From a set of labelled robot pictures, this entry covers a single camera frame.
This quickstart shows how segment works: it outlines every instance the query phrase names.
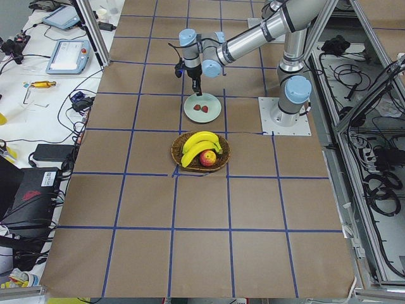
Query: apple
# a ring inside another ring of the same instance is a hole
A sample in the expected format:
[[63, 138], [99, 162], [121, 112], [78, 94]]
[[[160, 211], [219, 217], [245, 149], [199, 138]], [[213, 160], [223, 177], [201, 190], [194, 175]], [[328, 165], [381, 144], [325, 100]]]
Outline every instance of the apple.
[[216, 154], [212, 150], [204, 150], [200, 153], [200, 163], [204, 167], [211, 167], [216, 162]]

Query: wicker basket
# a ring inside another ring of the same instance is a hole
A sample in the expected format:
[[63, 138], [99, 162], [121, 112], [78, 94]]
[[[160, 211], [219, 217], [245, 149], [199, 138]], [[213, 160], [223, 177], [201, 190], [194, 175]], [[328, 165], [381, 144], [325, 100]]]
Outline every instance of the wicker basket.
[[[171, 156], [173, 157], [174, 161], [182, 167], [182, 157], [183, 157], [183, 145], [190, 138], [191, 135], [197, 132], [187, 132], [180, 135], [172, 144], [171, 146]], [[195, 172], [213, 172], [221, 169], [223, 166], [227, 164], [230, 158], [230, 148], [227, 140], [223, 138], [221, 135], [218, 135], [220, 140], [220, 145], [222, 148], [223, 153], [216, 155], [216, 162], [211, 167], [204, 167], [201, 165], [199, 161], [199, 155], [194, 157], [191, 161], [190, 165], [187, 168], [183, 168], [184, 170], [195, 171]]]

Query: banana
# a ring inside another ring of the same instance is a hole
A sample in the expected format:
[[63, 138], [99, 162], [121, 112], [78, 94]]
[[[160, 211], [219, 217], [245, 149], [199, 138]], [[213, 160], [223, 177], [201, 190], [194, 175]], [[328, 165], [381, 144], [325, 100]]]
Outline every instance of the banana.
[[215, 144], [211, 141], [200, 141], [197, 142], [193, 147], [188, 150], [186, 154], [182, 157], [182, 166], [186, 168], [190, 165], [191, 161], [196, 157], [199, 153], [203, 152], [204, 150], [212, 150], [215, 149]]
[[190, 138], [186, 140], [183, 145], [183, 154], [186, 154], [191, 149], [191, 147], [193, 147], [200, 141], [211, 141], [215, 145], [215, 152], [217, 152], [218, 154], [222, 154], [222, 148], [218, 136], [210, 131], [200, 131], [191, 135]]

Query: light blue circular cap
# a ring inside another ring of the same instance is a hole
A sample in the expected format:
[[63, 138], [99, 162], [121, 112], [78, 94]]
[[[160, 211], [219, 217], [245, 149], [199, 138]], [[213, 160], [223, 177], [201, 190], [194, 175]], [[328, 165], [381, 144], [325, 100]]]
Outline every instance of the light blue circular cap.
[[291, 77], [285, 85], [285, 95], [292, 103], [297, 105], [307, 101], [311, 91], [312, 85], [310, 81], [300, 75]]
[[219, 74], [221, 74], [221, 65], [214, 60], [204, 60], [202, 62], [202, 72], [207, 77], [217, 77]]
[[180, 46], [188, 46], [190, 43], [194, 41], [196, 37], [197, 33], [192, 28], [186, 28], [182, 30], [178, 35], [178, 39], [180, 40]]

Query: yellow screwdriver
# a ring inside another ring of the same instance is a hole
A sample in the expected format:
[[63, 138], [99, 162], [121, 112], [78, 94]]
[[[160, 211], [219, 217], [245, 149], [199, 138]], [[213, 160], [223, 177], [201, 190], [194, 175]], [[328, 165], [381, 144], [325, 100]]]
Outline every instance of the yellow screwdriver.
[[54, 87], [56, 86], [56, 81], [35, 81], [32, 82], [31, 87], [39, 87], [39, 88], [47, 88], [47, 87]]

